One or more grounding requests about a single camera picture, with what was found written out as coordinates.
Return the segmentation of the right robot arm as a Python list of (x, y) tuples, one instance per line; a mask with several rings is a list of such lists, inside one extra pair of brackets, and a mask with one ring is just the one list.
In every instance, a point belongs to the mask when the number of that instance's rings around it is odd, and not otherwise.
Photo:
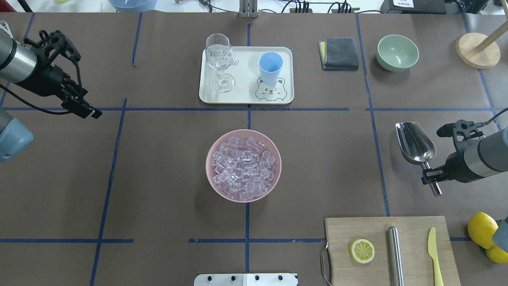
[(439, 137), (452, 137), (456, 152), (450, 154), (444, 165), (437, 168), (422, 166), (423, 184), (455, 180), (461, 183), (487, 178), (508, 169), (507, 129), (484, 137), (474, 122), (443, 125)]

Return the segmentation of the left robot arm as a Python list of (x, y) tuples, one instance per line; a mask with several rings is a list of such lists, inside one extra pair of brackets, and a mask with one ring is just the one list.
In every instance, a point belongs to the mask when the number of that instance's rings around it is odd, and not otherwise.
[[(1, 89), (30, 108), (52, 115), (74, 114), (86, 119), (100, 118), (102, 111), (85, 99), (79, 61), (81, 54), (61, 31), (39, 31), (40, 41), (24, 38), (23, 43), (1, 33), (1, 78), (41, 97), (56, 96), (65, 112), (53, 112), (22, 99), (5, 85)], [(58, 55), (69, 60), (76, 69), (77, 82), (53, 62)], [(15, 117), (1, 108), (1, 163), (10, 160), (33, 141), (33, 133)]]

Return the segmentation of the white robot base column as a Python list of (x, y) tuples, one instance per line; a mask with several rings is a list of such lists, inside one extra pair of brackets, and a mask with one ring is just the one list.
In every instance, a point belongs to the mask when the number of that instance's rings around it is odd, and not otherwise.
[(229, 273), (200, 274), (194, 286), (298, 286), (299, 279), (293, 273)]

